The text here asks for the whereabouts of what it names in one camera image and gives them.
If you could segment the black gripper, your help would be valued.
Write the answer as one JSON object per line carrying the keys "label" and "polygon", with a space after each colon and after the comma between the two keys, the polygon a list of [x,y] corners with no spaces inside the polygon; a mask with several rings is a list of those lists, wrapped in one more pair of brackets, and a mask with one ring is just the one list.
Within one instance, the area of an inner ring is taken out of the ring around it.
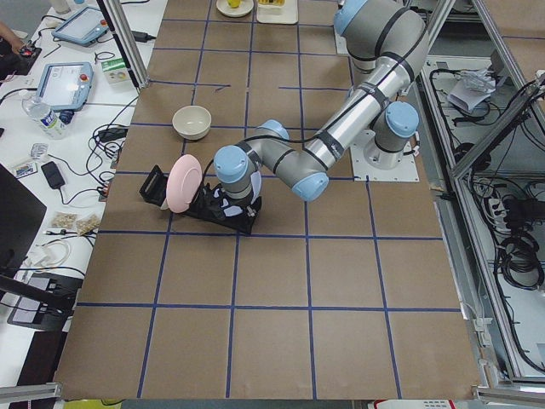
{"label": "black gripper", "polygon": [[207,183],[203,192],[205,208],[220,221],[234,220],[238,217],[243,221],[252,222],[261,210],[261,197],[255,196],[253,190],[250,190],[249,196],[234,199],[227,195],[221,184],[211,187]]}

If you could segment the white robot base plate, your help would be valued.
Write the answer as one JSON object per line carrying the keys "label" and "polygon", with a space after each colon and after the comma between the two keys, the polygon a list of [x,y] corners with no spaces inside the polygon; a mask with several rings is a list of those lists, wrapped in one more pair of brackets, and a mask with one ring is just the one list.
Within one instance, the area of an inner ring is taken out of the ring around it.
{"label": "white robot base plate", "polygon": [[402,152],[386,153],[376,146],[375,132],[365,130],[350,145],[350,156],[356,181],[420,181],[409,141]]}

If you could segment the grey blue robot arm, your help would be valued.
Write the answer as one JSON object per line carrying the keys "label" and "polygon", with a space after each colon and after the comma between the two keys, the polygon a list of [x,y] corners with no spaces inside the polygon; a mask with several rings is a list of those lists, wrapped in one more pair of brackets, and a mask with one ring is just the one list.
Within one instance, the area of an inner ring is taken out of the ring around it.
{"label": "grey blue robot arm", "polygon": [[351,61],[370,62],[372,70],[302,149],[294,149],[285,128],[269,120],[253,136],[218,150],[213,164],[219,184],[200,190],[212,221],[239,216],[249,220],[257,213],[260,191],[253,187],[252,176],[262,167],[302,200],[315,200],[327,188],[329,168],[423,67],[429,41],[426,24],[394,1],[346,1],[335,14],[334,28],[345,38]]}

